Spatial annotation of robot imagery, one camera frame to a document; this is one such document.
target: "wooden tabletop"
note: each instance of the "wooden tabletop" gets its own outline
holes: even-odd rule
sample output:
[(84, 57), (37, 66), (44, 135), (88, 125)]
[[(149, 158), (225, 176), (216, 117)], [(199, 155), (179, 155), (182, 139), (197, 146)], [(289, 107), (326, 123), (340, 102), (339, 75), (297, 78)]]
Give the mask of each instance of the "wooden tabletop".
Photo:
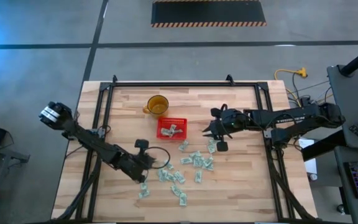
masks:
[[(100, 82), (84, 82), (81, 91), (78, 121), (84, 128), (91, 128)], [(289, 108), (285, 86), (282, 81), (268, 81), (274, 110)], [(143, 114), (142, 107), (154, 95), (169, 100), (169, 117), (188, 120), (190, 145), (185, 152), (178, 150), (181, 141), (156, 138), (157, 121)], [(100, 124), (103, 119), (104, 97)], [(255, 92), (250, 87), (116, 87), (113, 91), (106, 142), (118, 144), (129, 152), (136, 139), (147, 139), (150, 146), (160, 146), (171, 154), (175, 170), (185, 175), (186, 182), (179, 188), (188, 196), (187, 207), (179, 206), (170, 186), (159, 182), (156, 170), (148, 177), (150, 196), (139, 199), (139, 184), (135, 184), (123, 172), (102, 165), (94, 222), (274, 222), (277, 221), (272, 188), (267, 168), (262, 133), (242, 131), (227, 139), (229, 150), (213, 154), (214, 171), (203, 170), (203, 181), (194, 181), (196, 169), (181, 165), (180, 158), (201, 151), (209, 157), (208, 138), (201, 131), (213, 119), (210, 109), (226, 103), (229, 108), (257, 109)], [(68, 153), (80, 146), (71, 142)], [(153, 156), (164, 156), (162, 152)], [(64, 163), (52, 218), (58, 217), (78, 193), (83, 175), (86, 150), (80, 149)], [(291, 191), (307, 211), (317, 216), (306, 176), (302, 155), (295, 148), (285, 149), (285, 166)], [(86, 197), (84, 214), (88, 211)], [(281, 193), (283, 210), (286, 210)]]

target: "red plastic basket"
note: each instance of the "red plastic basket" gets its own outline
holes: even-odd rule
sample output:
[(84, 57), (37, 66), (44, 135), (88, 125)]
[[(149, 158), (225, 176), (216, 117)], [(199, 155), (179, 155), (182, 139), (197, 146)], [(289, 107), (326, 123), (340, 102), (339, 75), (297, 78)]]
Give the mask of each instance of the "red plastic basket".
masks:
[[(176, 133), (170, 138), (169, 136), (163, 136), (161, 134), (162, 128), (171, 128), (171, 124), (177, 126), (176, 130), (182, 129), (182, 133)], [(185, 140), (187, 137), (187, 119), (183, 118), (160, 118), (158, 119), (157, 125), (157, 138), (159, 139), (169, 139), (169, 140)]]

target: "black and yellow striped mat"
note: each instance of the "black and yellow striped mat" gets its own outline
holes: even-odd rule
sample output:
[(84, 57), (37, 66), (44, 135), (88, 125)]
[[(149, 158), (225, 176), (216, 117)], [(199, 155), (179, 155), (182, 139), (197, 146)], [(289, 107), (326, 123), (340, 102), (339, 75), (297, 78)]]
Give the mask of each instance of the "black and yellow striped mat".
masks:
[(158, 0), (152, 27), (266, 26), (259, 0)]

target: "gray floor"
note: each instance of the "gray floor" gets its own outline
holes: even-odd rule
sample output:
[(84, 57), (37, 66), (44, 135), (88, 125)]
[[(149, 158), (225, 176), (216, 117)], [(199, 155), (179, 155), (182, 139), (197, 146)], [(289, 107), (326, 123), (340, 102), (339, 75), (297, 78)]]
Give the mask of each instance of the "gray floor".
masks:
[[(358, 40), (358, 0), (263, 0), (267, 27), (186, 29), (151, 28), (151, 3), (110, 0), (99, 42)], [(0, 44), (91, 43), (101, 5), (102, 0), (0, 1)], [(0, 50), (0, 127), (12, 133), (15, 150), (31, 154), (28, 164), (6, 176), (0, 223), (50, 217), (67, 141), (37, 116), (49, 101), (76, 107), (89, 52)], [(356, 55), (358, 45), (98, 49), (90, 80), (110, 80), (114, 74), (120, 80), (222, 80), (227, 74), (236, 80), (269, 80), (276, 69), (306, 67), (309, 77), (296, 77), (300, 89), (328, 80), (327, 66)], [(279, 78), (293, 89), (291, 74)], [(301, 95), (322, 98), (328, 87), (325, 83)], [(318, 129), (308, 137), (321, 139), (331, 132)], [(351, 220), (335, 211), (337, 189), (312, 186), (312, 191), (320, 218)]]

